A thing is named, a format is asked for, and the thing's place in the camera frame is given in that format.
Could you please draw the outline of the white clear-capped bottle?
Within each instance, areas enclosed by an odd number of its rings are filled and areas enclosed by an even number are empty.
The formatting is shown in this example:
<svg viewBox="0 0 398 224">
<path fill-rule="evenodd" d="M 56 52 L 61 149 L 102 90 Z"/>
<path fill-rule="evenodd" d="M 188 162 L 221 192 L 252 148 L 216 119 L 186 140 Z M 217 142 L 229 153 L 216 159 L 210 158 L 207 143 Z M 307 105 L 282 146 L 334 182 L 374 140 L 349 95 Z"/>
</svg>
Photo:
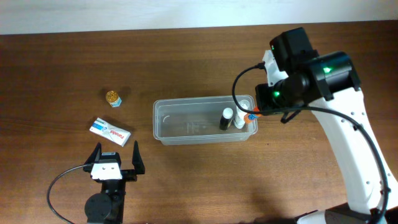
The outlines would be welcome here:
<svg viewBox="0 0 398 224">
<path fill-rule="evenodd" d="M 245 110 L 248 110 L 249 106 L 250 106 L 248 100 L 239 101 L 239 105 L 240 105 L 240 107 L 244 108 Z M 244 127 L 244 125 L 246 124 L 246 122 L 244 120 L 245 115 L 246 115 L 246 112 L 240 110 L 239 107 L 237 106 L 236 107 L 236 115 L 233 120 L 233 123 L 236 128 L 242 129 Z"/>
</svg>

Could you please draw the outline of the black bottle white cap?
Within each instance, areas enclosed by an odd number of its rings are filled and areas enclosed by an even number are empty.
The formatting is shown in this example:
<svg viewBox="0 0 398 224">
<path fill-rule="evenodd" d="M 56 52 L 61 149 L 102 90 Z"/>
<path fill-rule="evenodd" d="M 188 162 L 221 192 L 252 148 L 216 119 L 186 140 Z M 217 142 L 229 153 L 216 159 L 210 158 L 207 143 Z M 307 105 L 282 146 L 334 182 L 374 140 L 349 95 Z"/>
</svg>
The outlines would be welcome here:
<svg viewBox="0 0 398 224">
<path fill-rule="evenodd" d="M 220 125 L 219 128 L 223 131 L 226 131 L 233 120 L 234 111 L 231 108 L 225 108 L 222 112 L 220 118 Z"/>
</svg>

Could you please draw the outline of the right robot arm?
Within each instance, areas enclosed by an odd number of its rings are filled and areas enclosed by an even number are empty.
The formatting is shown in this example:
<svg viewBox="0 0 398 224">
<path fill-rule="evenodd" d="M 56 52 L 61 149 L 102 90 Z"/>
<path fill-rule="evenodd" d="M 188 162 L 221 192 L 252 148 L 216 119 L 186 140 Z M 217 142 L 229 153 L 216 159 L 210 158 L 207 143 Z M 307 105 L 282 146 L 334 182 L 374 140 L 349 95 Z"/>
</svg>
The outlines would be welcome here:
<svg viewBox="0 0 398 224">
<path fill-rule="evenodd" d="M 271 40 L 262 68 L 267 83 L 256 87 L 260 114 L 281 114 L 287 123 L 311 111 L 330 142 L 346 187 L 346 203 L 295 222 L 395 223 L 397 180 L 369 123 L 351 58 L 344 52 L 320 55 L 299 27 Z"/>
</svg>

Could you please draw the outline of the orange tube white cap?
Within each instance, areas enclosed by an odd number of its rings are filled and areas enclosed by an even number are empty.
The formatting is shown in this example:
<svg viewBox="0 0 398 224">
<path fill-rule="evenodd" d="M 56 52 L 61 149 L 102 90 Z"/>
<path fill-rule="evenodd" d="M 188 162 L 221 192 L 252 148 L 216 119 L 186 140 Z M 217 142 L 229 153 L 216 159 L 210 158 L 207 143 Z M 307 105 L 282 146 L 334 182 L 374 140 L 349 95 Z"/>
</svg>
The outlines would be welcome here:
<svg viewBox="0 0 398 224">
<path fill-rule="evenodd" d="M 253 121 L 255 121 L 256 119 L 258 119 L 259 117 L 261 117 L 261 114 L 252 114 L 252 113 L 247 113 L 244 116 L 244 121 L 246 124 L 252 123 Z"/>
</svg>

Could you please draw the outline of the white Panadol box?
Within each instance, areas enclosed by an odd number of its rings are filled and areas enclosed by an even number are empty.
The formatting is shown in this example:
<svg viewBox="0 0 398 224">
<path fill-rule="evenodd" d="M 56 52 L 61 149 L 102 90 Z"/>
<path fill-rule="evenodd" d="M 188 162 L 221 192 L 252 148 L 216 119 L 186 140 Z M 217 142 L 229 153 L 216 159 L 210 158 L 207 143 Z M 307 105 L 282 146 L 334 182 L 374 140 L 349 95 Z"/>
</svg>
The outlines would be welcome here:
<svg viewBox="0 0 398 224">
<path fill-rule="evenodd" d="M 131 133 L 125 129 L 113 126 L 107 121 L 97 118 L 89 130 L 103 138 L 106 138 L 117 145 L 123 147 L 129 139 Z"/>
</svg>

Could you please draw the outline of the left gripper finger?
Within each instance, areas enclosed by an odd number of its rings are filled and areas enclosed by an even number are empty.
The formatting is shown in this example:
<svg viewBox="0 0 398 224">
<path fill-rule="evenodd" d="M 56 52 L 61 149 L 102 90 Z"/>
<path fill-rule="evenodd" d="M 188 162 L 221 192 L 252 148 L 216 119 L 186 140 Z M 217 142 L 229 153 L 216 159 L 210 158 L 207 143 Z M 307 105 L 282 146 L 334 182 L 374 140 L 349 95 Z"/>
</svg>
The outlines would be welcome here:
<svg viewBox="0 0 398 224">
<path fill-rule="evenodd" d="M 101 155 L 101 143 L 98 142 L 93 152 L 85 161 L 85 165 L 95 163 L 96 161 L 99 160 L 100 155 Z"/>
<path fill-rule="evenodd" d="M 132 153 L 132 165 L 137 175 L 143 175 L 146 173 L 146 168 L 139 152 L 139 145 L 137 141 L 134 141 L 134 149 Z"/>
</svg>

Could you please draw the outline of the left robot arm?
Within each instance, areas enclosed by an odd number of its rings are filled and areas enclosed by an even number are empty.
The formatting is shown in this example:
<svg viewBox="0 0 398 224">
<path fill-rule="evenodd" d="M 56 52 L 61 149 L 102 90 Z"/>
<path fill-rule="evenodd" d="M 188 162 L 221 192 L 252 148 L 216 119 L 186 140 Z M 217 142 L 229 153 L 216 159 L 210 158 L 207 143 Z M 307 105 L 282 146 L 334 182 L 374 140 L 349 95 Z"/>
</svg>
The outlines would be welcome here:
<svg viewBox="0 0 398 224">
<path fill-rule="evenodd" d="M 134 142 L 132 153 L 133 169 L 122 169 L 117 152 L 103 152 L 98 143 L 85 162 L 83 170 L 101 184 L 101 191 L 92 195 L 85 203 L 88 223 L 122 223 L 126 183 L 135 182 L 138 175 L 145 174 L 145 166 Z"/>
</svg>

